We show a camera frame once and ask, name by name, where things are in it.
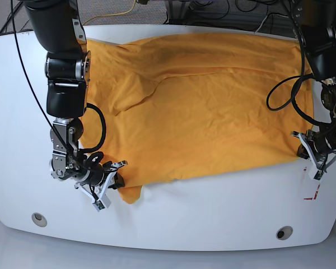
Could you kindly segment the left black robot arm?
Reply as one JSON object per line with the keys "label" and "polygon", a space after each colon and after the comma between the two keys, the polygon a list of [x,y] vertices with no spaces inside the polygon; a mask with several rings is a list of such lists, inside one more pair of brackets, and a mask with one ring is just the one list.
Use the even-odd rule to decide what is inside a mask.
{"label": "left black robot arm", "polygon": [[[309,176],[315,180],[320,180],[336,161],[335,16],[336,1],[300,1],[292,15],[302,62],[309,64],[312,73],[300,75],[291,92],[291,103],[299,116],[319,128],[318,131],[309,129],[305,133],[292,132],[292,135],[301,141],[297,156],[311,160]],[[296,103],[295,97],[300,86],[308,79],[321,83],[321,103],[329,112],[329,123],[308,116]]]}

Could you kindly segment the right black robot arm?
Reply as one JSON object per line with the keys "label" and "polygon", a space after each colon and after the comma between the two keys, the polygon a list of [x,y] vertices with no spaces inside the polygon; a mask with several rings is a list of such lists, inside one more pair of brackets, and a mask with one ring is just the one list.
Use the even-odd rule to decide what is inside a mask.
{"label": "right black robot arm", "polygon": [[[101,162],[106,123],[101,110],[87,102],[91,52],[87,49],[77,1],[24,1],[23,5],[39,43],[47,51],[46,112],[55,118],[50,123],[52,177],[73,179],[75,189],[87,195],[97,210],[105,209],[110,205],[106,191],[124,186],[118,170],[127,162]],[[79,139],[83,135],[83,124],[80,118],[86,109],[98,114],[101,138],[96,146],[81,149]]]}

